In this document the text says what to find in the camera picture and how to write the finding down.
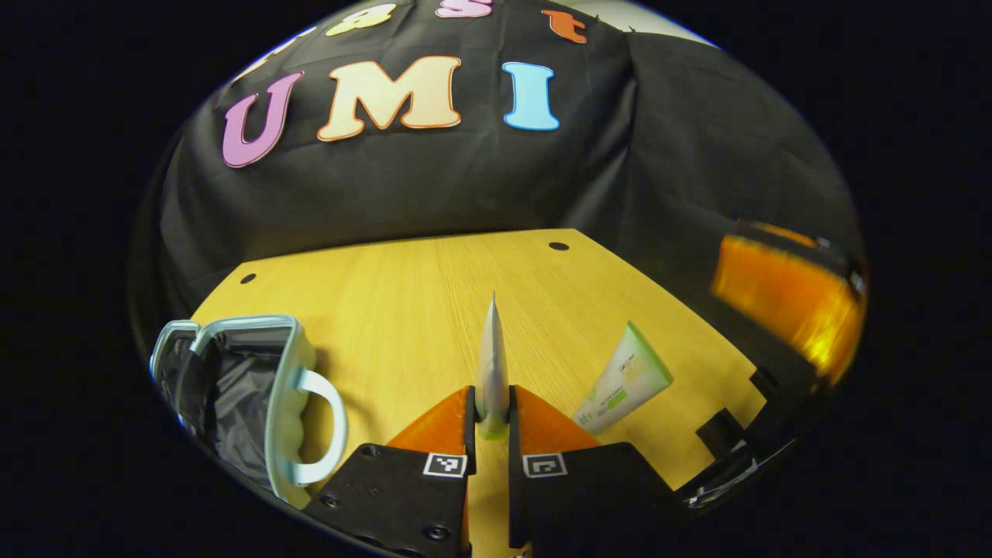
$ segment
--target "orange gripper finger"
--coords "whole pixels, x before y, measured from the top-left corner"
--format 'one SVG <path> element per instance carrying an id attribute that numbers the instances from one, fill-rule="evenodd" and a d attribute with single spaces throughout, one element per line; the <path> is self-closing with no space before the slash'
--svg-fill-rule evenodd
<path id="1" fill-rule="evenodd" d="M 403 429 L 387 446 L 401 450 L 460 456 L 465 453 L 465 397 L 468 386 L 442 399 Z"/>
<path id="2" fill-rule="evenodd" d="M 520 419 L 521 454 L 556 454 L 599 446 L 595 438 L 549 402 L 519 385 L 514 388 Z"/>

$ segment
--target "pink letter u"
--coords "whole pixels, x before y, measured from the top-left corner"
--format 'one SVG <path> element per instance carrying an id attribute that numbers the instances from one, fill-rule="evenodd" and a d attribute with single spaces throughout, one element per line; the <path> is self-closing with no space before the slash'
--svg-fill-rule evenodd
<path id="1" fill-rule="evenodd" d="M 272 151 L 272 148 L 279 141 L 279 137 L 283 135 L 286 108 L 290 104 L 290 91 L 293 89 L 294 83 L 303 76 L 304 73 L 298 71 L 269 85 L 267 90 L 271 98 L 269 99 L 269 111 L 265 115 L 265 128 L 254 141 L 245 141 L 244 132 L 248 109 L 255 104 L 258 93 L 241 99 L 227 111 L 225 116 L 227 124 L 224 126 L 224 141 L 221 151 L 223 152 L 224 163 L 227 163 L 228 167 L 239 169 L 251 165 Z"/>

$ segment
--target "orange object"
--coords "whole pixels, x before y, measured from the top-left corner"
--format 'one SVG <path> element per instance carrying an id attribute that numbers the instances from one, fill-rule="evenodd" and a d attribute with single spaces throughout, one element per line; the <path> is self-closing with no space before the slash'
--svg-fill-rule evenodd
<path id="1" fill-rule="evenodd" d="M 465 397 L 468 386 L 442 399 L 389 441 L 387 446 L 460 456 L 465 454 Z"/>
<path id="2" fill-rule="evenodd" d="M 751 226 L 764 230 L 765 232 L 771 232 L 772 234 L 777 234 L 782 238 L 788 238 L 792 242 L 798 242 L 803 246 L 809 246 L 810 248 L 816 248 L 816 241 L 812 238 L 799 234 L 793 230 L 788 230 L 787 228 L 781 228 L 780 226 L 774 226 L 773 224 L 766 224 L 763 222 L 752 222 Z"/>
<path id="3" fill-rule="evenodd" d="M 579 35 L 575 30 L 576 28 L 585 29 L 585 24 L 576 20 L 568 12 L 560 12 L 558 10 L 541 10 L 541 13 L 552 19 L 552 31 L 554 31 L 559 37 L 568 39 L 573 43 L 579 43 L 580 45 L 588 42 L 588 39 Z"/>
<path id="4" fill-rule="evenodd" d="M 550 403 L 517 385 L 522 455 L 556 454 L 599 446 L 588 432 Z"/>
<path id="5" fill-rule="evenodd" d="M 761 242 L 728 235 L 720 243 L 710 288 L 805 356 L 816 366 L 816 375 L 831 385 L 854 358 L 867 297 L 857 296 L 843 278 L 826 269 Z"/>

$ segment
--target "screw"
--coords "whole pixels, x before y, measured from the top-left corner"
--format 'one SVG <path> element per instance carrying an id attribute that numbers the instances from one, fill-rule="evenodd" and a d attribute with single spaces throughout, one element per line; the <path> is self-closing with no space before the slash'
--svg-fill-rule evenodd
<path id="1" fill-rule="evenodd" d="M 430 540 L 447 540 L 447 537 L 451 536 L 451 531 L 440 525 L 435 525 L 424 529 L 424 535 Z"/>

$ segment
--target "letter m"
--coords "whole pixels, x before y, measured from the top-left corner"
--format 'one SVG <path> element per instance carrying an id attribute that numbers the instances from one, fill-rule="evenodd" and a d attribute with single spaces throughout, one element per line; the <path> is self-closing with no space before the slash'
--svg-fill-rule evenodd
<path id="1" fill-rule="evenodd" d="M 316 132 L 320 141 L 336 141 L 356 136 L 365 123 L 355 116 L 362 103 L 372 122 L 384 130 L 393 123 L 403 103 L 410 98 L 410 110 L 400 118 L 408 128 L 447 128 L 461 121 L 451 105 L 451 76 L 461 66 L 454 57 L 417 59 L 392 81 L 374 62 L 342 66 L 330 73 L 337 80 L 330 103 L 327 124 Z"/>

